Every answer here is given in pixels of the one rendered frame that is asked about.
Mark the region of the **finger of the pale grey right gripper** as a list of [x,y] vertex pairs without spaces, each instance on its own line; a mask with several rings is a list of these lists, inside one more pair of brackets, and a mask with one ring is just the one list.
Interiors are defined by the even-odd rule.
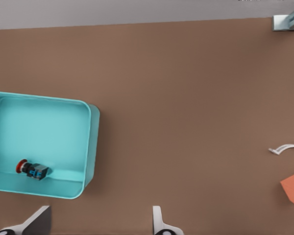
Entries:
[[184,235],[184,232],[175,226],[163,221],[160,206],[152,206],[153,235]]

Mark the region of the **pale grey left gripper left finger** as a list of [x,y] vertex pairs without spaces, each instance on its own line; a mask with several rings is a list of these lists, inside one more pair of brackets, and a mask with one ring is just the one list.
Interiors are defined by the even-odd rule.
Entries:
[[50,235],[51,206],[42,206],[25,222],[0,230],[0,235]]

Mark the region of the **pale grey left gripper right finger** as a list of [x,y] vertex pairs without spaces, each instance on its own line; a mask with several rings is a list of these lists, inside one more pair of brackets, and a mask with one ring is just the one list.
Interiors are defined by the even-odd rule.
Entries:
[[280,155],[282,152],[289,150],[289,149],[294,149],[294,144],[284,144],[276,149],[269,148],[269,152],[271,152],[275,155]]

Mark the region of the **red push button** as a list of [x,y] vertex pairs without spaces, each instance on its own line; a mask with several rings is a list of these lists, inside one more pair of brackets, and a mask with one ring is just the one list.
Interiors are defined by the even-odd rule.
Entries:
[[27,159],[20,160],[16,165],[16,172],[18,174],[24,173],[27,177],[38,181],[46,178],[48,170],[49,167],[38,163],[30,163]]

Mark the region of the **blue storage box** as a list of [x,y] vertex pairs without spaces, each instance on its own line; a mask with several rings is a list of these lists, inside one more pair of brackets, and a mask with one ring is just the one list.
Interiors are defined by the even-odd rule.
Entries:
[[[94,176],[99,109],[81,100],[0,92],[0,191],[75,199]],[[38,181],[22,159],[49,167]]]

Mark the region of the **silver frame post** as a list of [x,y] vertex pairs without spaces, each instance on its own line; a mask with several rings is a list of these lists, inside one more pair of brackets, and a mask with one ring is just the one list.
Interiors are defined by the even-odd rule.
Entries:
[[273,15],[273,31],[294,31],[294,11],[288,15]]

